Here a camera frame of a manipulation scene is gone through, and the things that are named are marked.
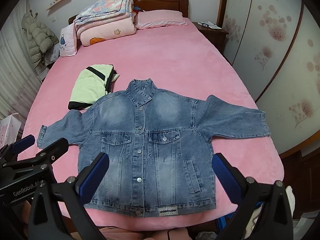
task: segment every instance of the puffer jacket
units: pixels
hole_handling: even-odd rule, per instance
[[[24,14],[21,26],[26,31],[32,63],[38,63],[41,60],[41,53],[44,54],[47,49],[59,42],[54,32],[43,23],[36,21],[29,12]]]

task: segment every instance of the bed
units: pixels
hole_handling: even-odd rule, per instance
[[[257,108],[246,87],[218,50],[198,31],[188,17],[188,0],[134,0],[143,10],[171,9],[183,13],[188,26],[169,26],[137,30],[132,36],[82,45],[73,57],[60,57],[42,84],[31,107],[23,137],[39,135],[41,125],[51,125],[68,112],[73,85],[83,69],[93,64],[113,64],[120,77],[113,91],[125,90],[132,79],[151,78],[158,88],[206,100],[213,94],[240,106]],[[253,139],[213,138],[214,151],[222,152],[242,174],[261,183],[282,180],[284,170],[270,137]],[[36,145],[19,155],[19,159],[35,156]],[[58,182],[77,175],[78,147],[53,164]],[[115,226],[133,231],[162,230],[191,226],[214,220],[236,210],[216,178],[217,208],[201,213],[134,218],[87,209],[97,226]],[[68,216],[63,203],[62,214]]]

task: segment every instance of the wooden nightstand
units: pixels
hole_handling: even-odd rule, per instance
[[[218,51],[222,53],[223,43],[228,32],[223,29],[210,29],[203,27],[196,22],[193,22],[193,24],[218,49]]]

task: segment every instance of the pillow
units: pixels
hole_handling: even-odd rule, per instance
[[[59,50],[61,57],[77,54],[77,37],[74,23],[61,30]]]
[[[134,24],[134,26],[140,30],[170,25],[177,26],[188,24],[184,21],[182,12],[171,10],[139,12]]]

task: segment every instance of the pocket flap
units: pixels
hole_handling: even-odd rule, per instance
[[[108,143],[111,145],[120,145],[131,142],[130,133],[106,133],[102,139],[102,142]]]
[[[179,131],[149,133],[149,141],[155,143],[169,143],[179,138]]]

